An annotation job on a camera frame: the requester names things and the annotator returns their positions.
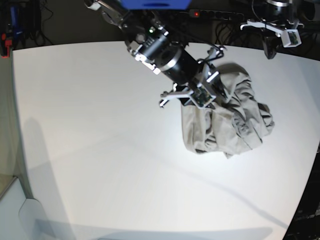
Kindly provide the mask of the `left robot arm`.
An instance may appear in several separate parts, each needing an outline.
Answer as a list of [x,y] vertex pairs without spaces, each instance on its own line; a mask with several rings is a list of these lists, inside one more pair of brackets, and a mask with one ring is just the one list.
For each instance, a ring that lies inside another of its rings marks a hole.
[[260,32],[267,59],[273,59],[281,48],[296,48],[302,44],[298,28],[304,24],[297,17],[293,0],[252,0],[253,19],[247,19],[240,30]]

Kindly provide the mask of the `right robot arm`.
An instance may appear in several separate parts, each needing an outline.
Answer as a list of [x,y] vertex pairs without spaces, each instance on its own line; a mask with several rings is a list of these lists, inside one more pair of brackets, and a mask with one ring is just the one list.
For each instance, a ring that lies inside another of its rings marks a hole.
[[186,51],[195,36],[177,29],[154,10],[128,10],[117,0],[86,0],[84,4],[93,11],[101,10],[105,21],[122,31],[127,51],[136,61],[173,82],[172,90],[160,95],[161,108],[173,99],[199,109],[227,100],[213,65],[224,56],[223,46],[209,43],[208,56],[195,59]]

